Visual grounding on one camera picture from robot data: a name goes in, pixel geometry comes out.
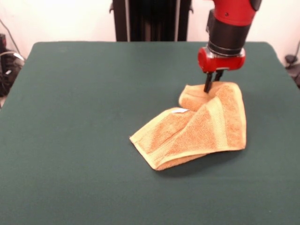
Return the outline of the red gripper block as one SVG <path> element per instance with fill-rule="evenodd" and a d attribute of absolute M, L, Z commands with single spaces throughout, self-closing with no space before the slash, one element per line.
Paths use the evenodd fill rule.
<path fill-rule="evenodd" d="M 246 53 L 242 48 L 237 56 L 226 57 L 214 54 L 207 47 L 202 47 L 198 51 L 198 64 L 203 72 L 207 72 L 207 78 L 204 86 L 204 92 L 209 93 L 212 72 L 216 72 L 214 81 L 220 81 L 223 75 L 223 70 L 237 70 L 240 69 L 245 62 Z"/>

